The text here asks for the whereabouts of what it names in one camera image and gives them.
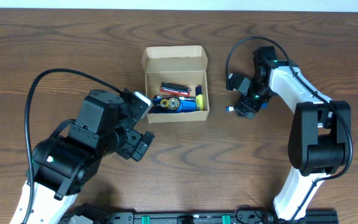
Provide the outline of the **blue marker pen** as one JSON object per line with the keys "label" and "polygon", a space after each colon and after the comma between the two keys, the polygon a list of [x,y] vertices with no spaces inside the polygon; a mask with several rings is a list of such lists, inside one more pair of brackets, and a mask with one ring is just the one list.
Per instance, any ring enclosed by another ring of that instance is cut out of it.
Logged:
{"label": "blue marker pen", "polygon": [[[267,103],[263,103],[261,108],[267,108],[268,107],[268,104]],[[226,107],[226,110],[231,112],[231,111],[234,111],[234,106],[227,106]]]}

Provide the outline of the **yellow highlighter with blue cap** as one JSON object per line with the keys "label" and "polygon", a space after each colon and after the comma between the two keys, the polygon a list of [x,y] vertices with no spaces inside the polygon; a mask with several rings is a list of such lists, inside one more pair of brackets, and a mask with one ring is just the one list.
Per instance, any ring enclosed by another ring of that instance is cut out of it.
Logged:
{"label": "yellow highlighter with blue cap", "polygon": [[197,111],[204,111],[204,97],[202,94],[202,86],[198,85],[195,88],[195,102],[197,106]]}

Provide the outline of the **correction tape dispenser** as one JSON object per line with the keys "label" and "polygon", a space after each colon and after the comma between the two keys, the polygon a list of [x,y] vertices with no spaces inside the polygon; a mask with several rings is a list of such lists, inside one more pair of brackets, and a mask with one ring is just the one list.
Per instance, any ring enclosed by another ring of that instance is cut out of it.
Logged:
{"label": "correction tape dispenser", "polygon": [[178,98],[175,97],[163,98],[159,105],[166,110],[177,110],[180,107],[181,102]]}

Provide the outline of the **black marker pen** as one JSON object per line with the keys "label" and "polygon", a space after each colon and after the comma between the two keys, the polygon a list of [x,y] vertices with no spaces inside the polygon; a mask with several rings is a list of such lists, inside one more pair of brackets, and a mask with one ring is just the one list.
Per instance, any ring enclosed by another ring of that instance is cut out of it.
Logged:
{"label": "black marker pen", "polygon": [[178,95],[155,95],[154,99],[170,99],[170,98],[177,98],[181,101],[196,101],[195,96],[178,96]]}

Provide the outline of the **blue plastic stapler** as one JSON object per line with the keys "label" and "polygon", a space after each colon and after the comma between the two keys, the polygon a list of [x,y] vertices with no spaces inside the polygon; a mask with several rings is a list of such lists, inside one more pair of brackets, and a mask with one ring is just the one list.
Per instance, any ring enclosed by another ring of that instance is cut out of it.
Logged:
{"label": "blue plastic stapler", "polygon": [[196,102],[193,101],[181,101],[181,105],[177,110],[166,110],[160,107],[159,103],[162,99],[153,100],[153,108],[151,109],[152,113],[189,113],[195,112],[197,110]]}

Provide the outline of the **red and black stapler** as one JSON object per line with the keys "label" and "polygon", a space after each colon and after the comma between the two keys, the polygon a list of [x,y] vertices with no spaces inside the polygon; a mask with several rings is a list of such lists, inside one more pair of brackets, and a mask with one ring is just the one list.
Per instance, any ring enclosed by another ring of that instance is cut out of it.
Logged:
{"label": "red and black stapler", "polygon": [[179,96],[189,96],[191,89],[185,85],[162,82],[160,86],[160,92],[170,93]]}

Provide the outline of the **brown cardboard box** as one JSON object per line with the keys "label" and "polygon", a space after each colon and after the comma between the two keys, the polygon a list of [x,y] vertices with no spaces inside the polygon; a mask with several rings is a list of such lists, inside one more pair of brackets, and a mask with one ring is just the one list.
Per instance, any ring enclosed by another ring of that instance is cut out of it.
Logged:
{"label": "brown cardboard box", "polygon": [[147,47],[141,59],[145,72],[146,96],[153,99],[161,95],[162,82],[188,86],[190,95],[196,96],[195,88],[202,87],[204,109],[185,113],[147,114],[149,123],[169,123],[183,121],[205,121],[209,115],[209,96],[207,89],[207,54],[201,45],[170,47]]}

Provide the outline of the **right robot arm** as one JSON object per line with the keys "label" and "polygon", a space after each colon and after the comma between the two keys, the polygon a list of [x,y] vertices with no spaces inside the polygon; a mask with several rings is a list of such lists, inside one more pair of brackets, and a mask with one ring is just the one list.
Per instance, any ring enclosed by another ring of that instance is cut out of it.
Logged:
{"label": "right robot arm", "polygon": [[263,223],[304,223],[306,208],[323,182],[342,176],[353,156],[351,107],[320,93],[289,58],[276,56],[273,46],[253,52],[255,74],[249,79],[227,73],[227,89],[241,94],[232,107],[252,119],[272,96],[279,96],[293,112],[288,140],[291,170],[273,211]]}

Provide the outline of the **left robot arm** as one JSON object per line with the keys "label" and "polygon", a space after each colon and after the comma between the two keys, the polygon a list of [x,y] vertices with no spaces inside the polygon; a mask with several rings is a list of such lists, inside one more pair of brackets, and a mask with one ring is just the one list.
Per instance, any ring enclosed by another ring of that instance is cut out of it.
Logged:
{"label": "left robot arm", "polygon": [[57,223],[85,183],[112,153],[140,161],[154,139],[134,130],[152,107],[146,96],[91,90],[76,119],[68,119],[32,155],[34,183],[26,182],[12,223]]}

